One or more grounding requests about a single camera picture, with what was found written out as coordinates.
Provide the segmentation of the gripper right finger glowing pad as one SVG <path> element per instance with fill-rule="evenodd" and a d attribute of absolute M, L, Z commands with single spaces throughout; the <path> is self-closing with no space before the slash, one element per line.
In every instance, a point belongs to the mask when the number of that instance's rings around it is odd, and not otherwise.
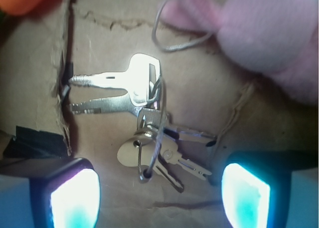
<path fill-rule="evenodd" d="M 238 151 L 223 166 L 221 195 L 233 228 L 317 228 L 317 152 Z"/>

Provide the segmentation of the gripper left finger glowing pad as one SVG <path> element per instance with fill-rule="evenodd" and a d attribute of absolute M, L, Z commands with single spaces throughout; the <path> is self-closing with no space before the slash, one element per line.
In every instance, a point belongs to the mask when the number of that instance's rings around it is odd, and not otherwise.
<path fill-rule="evenodd" d="M 0 162 L 2 228 L 93 228 L 100 196 L 99 176 L 85 158 Z"/>

